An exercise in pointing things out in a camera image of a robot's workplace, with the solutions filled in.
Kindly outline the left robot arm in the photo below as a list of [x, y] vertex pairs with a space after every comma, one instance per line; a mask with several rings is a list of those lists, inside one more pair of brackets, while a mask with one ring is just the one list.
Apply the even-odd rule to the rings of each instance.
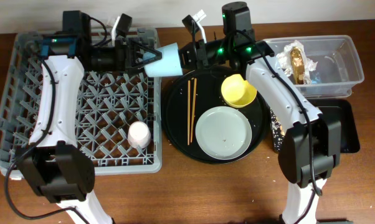
[[77, 95], [86, 72], [138, 73], [162, 54], [126, 40], [132, 19], [117, 17], [104, 42], [94, 44], [92, 18], [81, 11], [63, 13], [62, 30], [45, 35], [37, 58], [43, 76], [39, 113], [28, 146], [16, 152], [11, 164], [19, 169], [32, 191], [58, 205], [75, 223], [112, 223], [95, 192], [93, 162], [78, 148], [75, 136]]

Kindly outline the blue plastic cup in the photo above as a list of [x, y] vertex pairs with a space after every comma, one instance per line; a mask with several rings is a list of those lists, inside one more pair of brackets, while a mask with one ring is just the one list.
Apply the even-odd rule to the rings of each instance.
[[157, 51], [162, 53], [162, 58], [144, 66], [148, 77], [176, 77], [183, 74], [178, 52], [178, 44], [173, 43], [160, 47]]

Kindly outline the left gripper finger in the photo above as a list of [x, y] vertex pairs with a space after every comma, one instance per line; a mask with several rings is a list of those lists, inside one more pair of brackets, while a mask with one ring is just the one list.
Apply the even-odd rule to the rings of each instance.
[[138, 59], [133, 59], [131, 65], [133, 69], [141, 69], [144, 66], [149, 65], [161, 59], [162, 59], [162, 56], [158, 56], [158, 55], [146, 57], [146, 58], [138, 58]]
[[162, 53], [159, 50], [156, 50], [155, 48], [149, 47], [137, 41], [134, 41], [134, 44], [136, 46], [136, 51], [139, 52], [143, 56], [143, 58], [161, 58], [162, 57]]

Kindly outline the yellow bowl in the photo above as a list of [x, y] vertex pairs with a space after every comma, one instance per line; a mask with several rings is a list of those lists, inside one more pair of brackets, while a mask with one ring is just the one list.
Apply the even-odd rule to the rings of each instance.
[[222, 82], [221, 96], [227, 105], [243, 108], [256, 99], [257, 89], [240, 74], [233, 74]]

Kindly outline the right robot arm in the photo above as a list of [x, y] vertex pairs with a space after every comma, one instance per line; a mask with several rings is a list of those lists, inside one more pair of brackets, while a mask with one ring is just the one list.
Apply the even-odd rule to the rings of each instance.
[[225, 37], [193, 40], [179, 50], [182, 68], [209, 68], [229, 62], [253, 85], [279, 119], [285, 137], [278, 153], [288, 180], [287, 204], [280, 223], [317, 223], [322, 188], [341, 155], [341, 123], [313, 106], [284, 74], [275, 52], [256, 40], [246, 2], [222, 7]]

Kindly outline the pink plastic cup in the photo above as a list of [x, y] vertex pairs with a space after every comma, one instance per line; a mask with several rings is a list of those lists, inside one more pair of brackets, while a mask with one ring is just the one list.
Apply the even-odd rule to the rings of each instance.
[[151, 141], [151, 133], [146, 123], [136, 121], [128, 129], [128, 143], [133, 148], [144, 149]]

